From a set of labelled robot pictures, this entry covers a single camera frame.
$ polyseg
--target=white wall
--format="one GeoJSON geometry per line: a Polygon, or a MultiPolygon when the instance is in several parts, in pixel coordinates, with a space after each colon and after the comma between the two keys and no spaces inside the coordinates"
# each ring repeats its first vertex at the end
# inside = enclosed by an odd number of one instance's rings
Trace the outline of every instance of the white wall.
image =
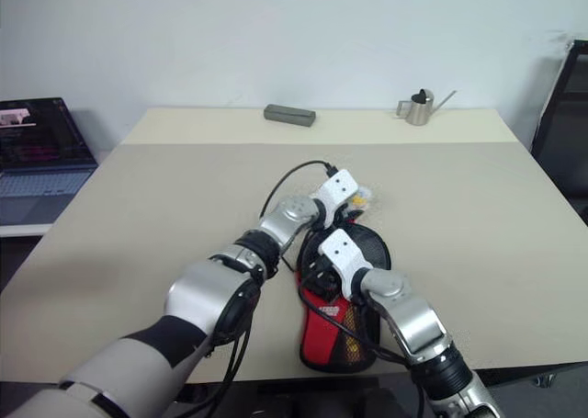
{"type": "Polygon", "coordinates": [[[63,96],[96,150],[148,106],[393,108],[426,86],[531,139],[587,0],[0,0],[0,95],[63,96]]]}

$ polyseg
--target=table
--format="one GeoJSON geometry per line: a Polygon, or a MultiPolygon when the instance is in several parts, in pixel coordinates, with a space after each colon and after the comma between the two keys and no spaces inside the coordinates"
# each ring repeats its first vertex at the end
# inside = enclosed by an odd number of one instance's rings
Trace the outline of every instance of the table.
{"type": "Polygon", "coordinates": [[[0,238],[42,236],[49,231],[49,228],[51,228],[50,223],[34,225],[3,225],[0,226],[0,238]]]}
{"type": "MultiPolygon", "coordinates": [[[[56,381],[155,322],[183,267],[252,227],[277,179],[311,158],[374,191],[363,223],[472,367],[588,360],[588,229],[495,111],[440,111],[422,128],[384,111],[317,115],[306,129],[261,110],[149,110],[3,292],[2,380],[56,381]]],[[[323,178],[309,168],[280,194],[323,178]]],[[[237,379],[323,376],[299,361],[302,315],[282,267],[263,288],[237,379]]],[[[189,381],[221,379],[229,351],[189,381]]],[[[398,370],[379,362],[367,373],[398,370]]]]}

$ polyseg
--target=black cable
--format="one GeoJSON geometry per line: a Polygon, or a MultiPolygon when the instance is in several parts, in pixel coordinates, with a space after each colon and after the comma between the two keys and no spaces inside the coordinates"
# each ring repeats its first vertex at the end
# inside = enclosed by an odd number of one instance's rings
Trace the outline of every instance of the black cable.
{"type": "Polygon", "coordinates": [[[284,257],[283,255],[281,255],[279,258],[280,258],[280,259],[282,259],[282,262],[284,262],[284,264],[285,264],[285,265],[288,267],[288,269],[289,269],[291,272],[293,272],[293,273],[295,272],[294,266],[292,266],[292,265],[290,264],[290,262],[289,262],[288,260],[286,260],[286,257],[284,257]]]}
{"type": "MultiPolygon", "coordinates": [[[[360,312],[359,312],[359,315],[360,315],[360,317],[361,317],[362,319],[365,319],[365,318],[366,318],[368,309],[369,309],[369,306],[368,306],[367,304],[365,304],[365,303],[364,303],[364,304],[363,304],[363,305],[360,307],[360,312]]],[[[360,323],[360,325],[361,325],[361,332],[362,332],[362,334],[364,335],[364,337],[366,337],[366,338],[365,338],[365,340],[369,341],[371,344],[373,344],[373,345],[374,345],[374,343],[373,343],[373,342],[371,342],[371,341],[368,339],[368,328],[366,327],[365,323],[364,323],[364,322],[361,322],[361,323],[360,323]]],[[[379,351],[377,351],[377,350],[375,350],[375,349],[372,349],[371,351],[372,351],[372,352],[373,352],[373,353],[376,355],[376,357],[378,357],[379,359],[381,359],[381,360],[384,360],[384,361],[389,361],[389,357],[388,357],[388,356],[386,356],[386,355],[383,355],[382,353],[380,353],[379,351]]]]}
{"type": "Polygon", "coordinates": [[[269,196],[267,196],[266,202],[264,203],[264,206],[261,208],[261,212],[259,213],[259,219],[263,218],[264,215],[266,214],[267,206],[269,205],[269,201],[272,200],[272,197],[276,194],[277,190],[280,188],[280,186],[282,184],[284,184],[284,181],[286,179],[288,179],[289,176],[292,175],[294,172],[300,170],[300,168],[306,167],[307,165],[313,165],[313,164],[324,165],[324,167],[327,169],[327,175],[330,175],[331,173],[336,172],[336,169],[334,169],[334,167],[332,165],[330,165],[326,161],[321,161],[320,159],[314,159],[312,161],[307,161],[306,163],[298,164],[294,168],[288,170],[286,172],[286,174],[283,175],[279,181],[277,181],[277,184],[274,185],[274,188],[269,193],[269,196]]]}
{"type": "Polygon", "coordinates": [[[415,385],[416,389],[419,393],[419,410],[416,413],[416,418],[423,418],[424,417],[424,391],[423,387],[419,386],[418,384],[415,385]]]}
{"type": "Polygon", "coordinates": [[[235,361],[234,367],[232,369],[232,372],[230,374],[229,379],[225,382],[222,382],[222,385],[219,388],[219,393],[218,395],[216,395],[216,399],[213,402],[213,404],[210,406],[209,411],[207,412],[207,414],[205,415],[205,418],[210,418],[217,410],[217,408],[219,407],[219,404],[221,404],[222,398],[224,397],[225,393],[227,393],[227,390],[229,390],[229,387],[232,384],[232,381],[234,380],[235,376],[237,375],[237,371],[239,370],[239,366],[241,365],[241,362],[243,361],[243,358],[245,357],[245,351],[247,350],[247,345],[249,344],[249,337],[251,336],[251,319],[249,321],[249,325],[247,326],[247,329],[245,331],[245,337],[243,339],[243,343],[241,344],[241,350],[239,351],[239,356],[237,356],[237,361],[235,361]]]}
{"type": "Polygon", "coordinates": [[[298,296],[300,297],[300,300],[302,300],[302,303],[304,303],[308,307],[309,310],[311,310],[312,312],[317,314],[323,320],[332,324],[333,326],[336,326],[337,328],[339,328],[339,330],[343,331],[344,333],[349,335],[351,338],[356,339],[359,343],[361,343],[367,349],[374,352],[376,354],[376,356],[378,356],[382,360],[390,361],[391,363],[396,363],[399,365],[406,366],[407,365],[406,359],[403,356],[399,356],[398,354],[390,351],[389,349],[386,349],[385,347],[382,347],[380,345],[376,345],[375,343],[372,343],[369,340],[367,340],[363,337],[360,337],[355,332],[351,331],[349,328],[347,328],[346,326],[344,326],[343,324],[341,324],[337,320],[334,320],[331,317],[329,317],[326,313],[322,312],[319,308],[317,308],[316,305],[314,305],[310,300],[308,300],[308,298],[304,295],[304,292],[302,290],[304,289],[304,287],[308,283],[308,281],[311,278],[313,278],[315,275],[317,275],[319,272],[320,272],[319,268],[314,269],[312,272],[310,272],[305,278],[303,278],[300,281],[300,284],[298,286],[298,296]]]}
{"type": "Polygon", "coordinates": [[[227,366],[227,370],[224,373],[224,377],[222,378],[222,382],[218,389],[210,395],[206,400],[199,402],[194,407],[188,409],[187,411],[177,415],[174,418],[190,418],[194,416],[196,413],[206,409],[214,402],[220,402],[222,396],[226,392],[226,390],[230,387],[232,379],[234,378],[237,369],[241,365],[241,361],[243,360],[244,349],[247,347],[247,343],[249,342],[248,333],[251,332],[251,323],[247,330],[245,331],[245,338],[243,339],[243,344],[241,345],[241,351],[239,352],[239,357],[237,357],[237,349],[239,348],[239,341],[240,338],[237,338],[232,344],[231,350],[231,357],[229,358],[229,365],[227,366]]]}

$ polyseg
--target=laptop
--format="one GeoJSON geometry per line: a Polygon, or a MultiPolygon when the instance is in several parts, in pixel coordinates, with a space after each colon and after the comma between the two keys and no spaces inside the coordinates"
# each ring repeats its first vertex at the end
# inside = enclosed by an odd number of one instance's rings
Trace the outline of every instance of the laptop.
{"type": "Polygon", "coordinates": [[[53,223],[96,168],[61,98],[0,101],[0,225],[53,223]]]}

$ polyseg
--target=laptop screen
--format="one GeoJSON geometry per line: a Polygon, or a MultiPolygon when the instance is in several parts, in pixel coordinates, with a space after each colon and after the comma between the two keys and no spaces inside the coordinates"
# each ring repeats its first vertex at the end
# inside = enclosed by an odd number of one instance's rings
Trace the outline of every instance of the laptop screen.
{"type": "Polygon", "coordinates": [[[96,162],[61,98],[0,101],[0,164],[54,167],[96,162]]]}

